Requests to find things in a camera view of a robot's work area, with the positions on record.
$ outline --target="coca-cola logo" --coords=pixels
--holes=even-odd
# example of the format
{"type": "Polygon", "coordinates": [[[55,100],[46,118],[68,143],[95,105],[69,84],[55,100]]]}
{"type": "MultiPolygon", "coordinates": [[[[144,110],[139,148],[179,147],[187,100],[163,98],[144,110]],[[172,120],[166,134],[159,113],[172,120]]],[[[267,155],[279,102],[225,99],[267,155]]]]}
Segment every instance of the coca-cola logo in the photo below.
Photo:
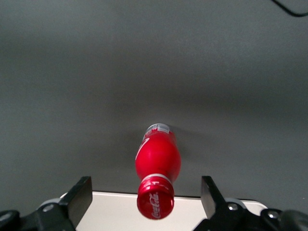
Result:
{"type": "Polygon", "coordinates": [[[160,219],[160,206],[159,206],[159,197],[158,197],[158,192],[155,194],[149,194],[150,195],[150,203],[153,208],[152,216],[156,219],[160,219]]]}

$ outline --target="bottle label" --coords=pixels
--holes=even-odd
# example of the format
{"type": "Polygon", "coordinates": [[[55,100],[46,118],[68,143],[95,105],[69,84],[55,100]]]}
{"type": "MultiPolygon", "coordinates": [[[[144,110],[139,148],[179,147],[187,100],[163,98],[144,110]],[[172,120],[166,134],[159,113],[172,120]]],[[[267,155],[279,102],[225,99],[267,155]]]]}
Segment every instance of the bottle label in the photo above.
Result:
{"type": "Polygon", "coordinates": [[[169,134],[169,132],[170,132],[170,128],[169,128],[169,126],[166,125],[166,124],[153,124],[153,125],[151,125],[151,126],[147,129],[147,131],[145,132],[145,135],[144,135],[143,139],[144,139],[146,136],[148,136],[149,134],[151,134],[153,130],[162,131],[162,132],[165,132],[165,133],[167,133],[167,134],[169,134]]]}
{"type": "Polygon", "coordinates": [[[158,197],[158,192],[155,194],[149,194],[150,196],[150,204],[152,205],[152,216],[156,219],[160,219],[160,206],[159,206],[159,197],[158,197]]]}

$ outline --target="black cable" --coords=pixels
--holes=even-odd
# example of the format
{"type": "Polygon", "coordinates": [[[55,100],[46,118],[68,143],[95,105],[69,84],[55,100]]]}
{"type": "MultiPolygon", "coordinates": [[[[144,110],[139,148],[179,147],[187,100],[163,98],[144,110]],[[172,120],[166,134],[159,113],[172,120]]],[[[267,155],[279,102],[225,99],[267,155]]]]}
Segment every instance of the black cable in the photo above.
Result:
{"type": "Polygon", "coordinates": [[[285,12],[287,12],[289,15],[292,15],[294,17],[304,17],[308,15],[308,12],[306,13],[296,13],[294,11],[291,11],[288,7],[286,7],[285,5],[283,5],[282,3],[280,3],[277,0],[272,0],[272,2],[276,3],[280,8],[282,8],[285,12]]]}

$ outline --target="red bottle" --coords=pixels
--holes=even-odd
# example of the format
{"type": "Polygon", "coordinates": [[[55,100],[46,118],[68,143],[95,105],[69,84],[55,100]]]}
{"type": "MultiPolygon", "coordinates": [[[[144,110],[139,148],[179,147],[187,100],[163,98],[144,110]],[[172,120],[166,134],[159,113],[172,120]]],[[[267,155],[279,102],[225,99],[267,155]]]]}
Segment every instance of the red bottle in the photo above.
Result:
{"type": "Polygon", "coordinates": [[[154,124],[147,129],[135,164],[141,179],[137,198],[139,211],[150,219],[165,218],[174,206],[172,183],[181,166],[175,136],[167,125],[154,124]]]}

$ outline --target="white stripe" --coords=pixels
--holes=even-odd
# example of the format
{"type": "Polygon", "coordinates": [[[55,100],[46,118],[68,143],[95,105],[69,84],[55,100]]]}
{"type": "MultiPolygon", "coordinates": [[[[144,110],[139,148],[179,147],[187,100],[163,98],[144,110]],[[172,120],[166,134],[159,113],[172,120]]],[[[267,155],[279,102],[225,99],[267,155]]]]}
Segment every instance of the white stripe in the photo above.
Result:
{"type": "Polygon", "coordinates": [[[154,174],[147,175],[145,178],[142,179],[141,183],[144,182],[146,179],[148,179],[150,177],[162,177],[162,178],[168,180],[170,184],[172,184],[171,181],[165,175],[159,174],[159,173],[154,173],[154,174]]]}

